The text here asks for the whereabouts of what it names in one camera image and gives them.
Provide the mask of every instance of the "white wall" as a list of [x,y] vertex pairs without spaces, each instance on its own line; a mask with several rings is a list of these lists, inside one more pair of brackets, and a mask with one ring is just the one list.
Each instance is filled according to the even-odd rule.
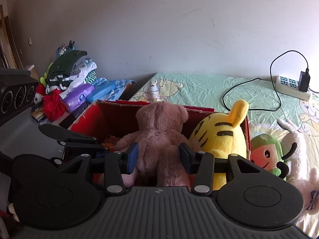
[[[99,76],[136,80],[156,72],[268,77],[271,61],[296,49],[319,90],[319,0],[17,0],[10,20],[23,63],[40,75],[70,39]],[[273,74],[298,79],[304,69],[288,54]]]

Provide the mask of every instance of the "power strip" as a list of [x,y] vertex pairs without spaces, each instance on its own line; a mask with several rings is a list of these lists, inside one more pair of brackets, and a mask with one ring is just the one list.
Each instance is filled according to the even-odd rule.
[[283,76],[277,76],[276,90],[277,92],[287,94],[289,96],[296,97],[304,101],[310,101],[312,98],[312,91],[299,91],[298,81]]

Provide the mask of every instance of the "white plush toy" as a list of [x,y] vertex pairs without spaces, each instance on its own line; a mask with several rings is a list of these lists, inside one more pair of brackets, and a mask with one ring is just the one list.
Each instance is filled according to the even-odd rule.
[[287,181],[293,181],[294,179],[307,179],[308,167],[307,167],[307,145],[305,137],[298,131],[298,127],[292,123],[289,119],[284,121],[277,119],[278,125],[289,133],[286,134],[280,142],[282,148],[282,154],[286,155],[292,144],[296,143],[297,148],[294,154],[290,156],[285,163],[289,167],[289,173],[287,175]]

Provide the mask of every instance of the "black cable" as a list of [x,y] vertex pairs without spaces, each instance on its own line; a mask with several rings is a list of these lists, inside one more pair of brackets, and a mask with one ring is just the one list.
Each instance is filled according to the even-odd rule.
[[313,93],[319,93],[319,92],[313,91],[312,89],[310,89],[310,87],[308,87],[308,89],[309,89],[310,91],[312,91]]
[[[279,57],[283,56],[284,54],[287,54],[288,52],[297,52],[298,54],[302,55],[302,57],[306,60],[307,69],[309,69],[309,67],[308,67],[308,61],[307,61],[307,59],[304,57],[303,54],[301,54],[300,52],[298,52],[298,51],[296,51],[296,50],[288,50],[288,51],[286,51],[285,53],[281,54],[280,56],[276,57],[276,58],[272,61],[272,63],[270,64],[270,79],[271,79],[271,81],[272,81],[272,64],[273,64]],[[262,80],[261,78],[257,77],[257,78],[255,78],[255,79],[252,79],[252,80],[249,80],[249,81],[246,81],[246,82],[239,83],[239,84],[233,86],[232,88],[230,88],[227,92],[225,92],[225,94],[224,94],[223,97],[222,97],[222,101],[223,101],[224,107],[225,107],[228,111],[230,111],[230,109],[226,106],[225,101],[224,101],[224,98],[225,98],[225,96],[226,96],[227,93],[229,93],[232,89],[234,89],[235,87],[237,87],[237,86],[239,86],[239,85],[242,85],[242,84],[245,84],[245,83],[248,83],[248,82],[257,80],[257,79]],[[276,93],[276,95],[277,95],[277,97],[278,97],[279,106],[278,106],[275,110],[268,110],[268,109],[249,109],[249,111],[275,112],[275,111],[277,111],[278,109],[280,109],[280,107],[281,107],[281,100],[280,100],[280,97],[279,97],[279,95],[278,95],[278,93],[277,93],[277,90],[276,90],[276,88],[275,88],[275,85],[274,85],[274,82],[273,82],[273,81],[272,81],[272,87],[274,88],[274,91],[275,91],[275,93]]]

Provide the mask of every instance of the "pink plush toy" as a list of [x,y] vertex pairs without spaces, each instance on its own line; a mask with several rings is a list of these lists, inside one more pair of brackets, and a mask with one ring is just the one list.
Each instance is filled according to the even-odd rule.
[[141,107],[136,113],[139,131],[124,136],[115,146],[116,151],[138,142],[138,162],[131,175],[122,174],[126,187],[135,185],[188,186],[179,157],[178,146],[188,139],[181,134],[188,119],[187,110],[167,101]]
[[307,180],[295,179],[291,182],[302,194],[304,199],[303,214],[317,214],[319,212],[319,179],[318,169],[313,167],[310,170]]

